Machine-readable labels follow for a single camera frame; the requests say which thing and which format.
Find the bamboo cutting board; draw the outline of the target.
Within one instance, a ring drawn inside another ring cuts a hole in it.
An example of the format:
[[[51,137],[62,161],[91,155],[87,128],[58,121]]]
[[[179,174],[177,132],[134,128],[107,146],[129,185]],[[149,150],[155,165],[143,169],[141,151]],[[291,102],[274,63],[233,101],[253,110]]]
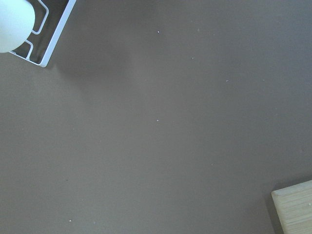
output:
[[[312,233],[312,182],[271,192],[285,234]]]

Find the white cup rack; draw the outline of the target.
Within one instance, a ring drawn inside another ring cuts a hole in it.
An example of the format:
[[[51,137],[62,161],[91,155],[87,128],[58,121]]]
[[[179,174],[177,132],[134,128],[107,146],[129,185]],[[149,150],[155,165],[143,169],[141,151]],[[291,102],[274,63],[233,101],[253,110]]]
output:
[[[76,0],[31,0],[35,24],[27,40],[10,51],[34,65],[46,67]]]

